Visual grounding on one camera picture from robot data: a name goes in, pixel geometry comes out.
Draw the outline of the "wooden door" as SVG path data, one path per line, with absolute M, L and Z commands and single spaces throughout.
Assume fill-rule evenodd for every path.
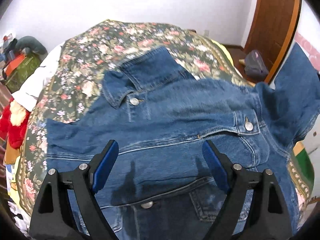
M 256 49 L 263 58 L 270 83 L 295 35 L 302 0 L 257 0 L 251 29 L 244 47 L 246 53 Z

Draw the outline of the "blue denim jacket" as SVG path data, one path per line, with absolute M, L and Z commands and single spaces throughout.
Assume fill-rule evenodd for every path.
M 195 78 L 164 47 L 106 72 L 102 87 L 80 120 L 47 121 L 47 166 L 73 170 L 115 140 L 119 155 L 96 198 L 120 239 L 204 237 L 226 197 L 203 158 L 206 140 L 248 170 L 271 169 L 297 228 L 287 163 L 319 115 L 319 78 L 299 45 L 274 88 Z

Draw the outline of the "red plush toy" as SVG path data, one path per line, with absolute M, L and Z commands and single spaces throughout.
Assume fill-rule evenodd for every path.
M 4 108 L 1 115 L 1 139 L 8 141 L 14 149 L 19 149 L 27 130 L 30 112 L 13 98 Z

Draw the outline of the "green box clutter pile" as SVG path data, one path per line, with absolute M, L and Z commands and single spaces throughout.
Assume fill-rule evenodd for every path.
M 1 45 L 1 83 L 14 93 L 18 91 L 40 66 L 41 56 L 36 54 L 23 55 L 15 50 L 17 38 L 12 34 L 3 37 Z

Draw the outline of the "white folded garment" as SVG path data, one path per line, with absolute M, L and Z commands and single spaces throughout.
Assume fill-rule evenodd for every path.
M 33 110 L 42 90 L 56 73 L 63 45 L 64 43 L 57 45 L 35 72 L 26 79 L 20 89 L 12 94 L 14 100 L 27 111 L 31 112 Z

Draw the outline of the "grey bag on floor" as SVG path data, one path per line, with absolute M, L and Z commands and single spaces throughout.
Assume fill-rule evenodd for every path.
M 253 50 L 246 55 L 244 70 L 247 76 L 260 81 L 264 80 L 269 74 L 258 50 Z

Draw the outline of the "floral green bedspread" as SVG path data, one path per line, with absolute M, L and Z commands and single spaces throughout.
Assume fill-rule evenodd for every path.
M 57 71 L 42 90 L 28 120 L 17 174 L 20 206 L 26 213 L 32 214 L 50 169 L 47 166 L 47 121 L 70 124 L 80 120 L 99 98 L 106 72 L 116 72 L 122 63 L 159 47 L 166 48 L 195 78 L 255 87 L 240 78 L 226 52 L 215 42 L 174 25 L 106 20 L 68 39 L 62 46 Z M 289 171 L 292 159 L 293 151 L 287 169 L 295 187 L 300 176 Z

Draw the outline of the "grey plush cushion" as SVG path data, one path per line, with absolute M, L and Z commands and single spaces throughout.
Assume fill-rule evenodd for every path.
M 32 36 L 24 36 L 17 40 L 15 50 L 23 55 L 46 55 L 46 48 L 36 38 Z

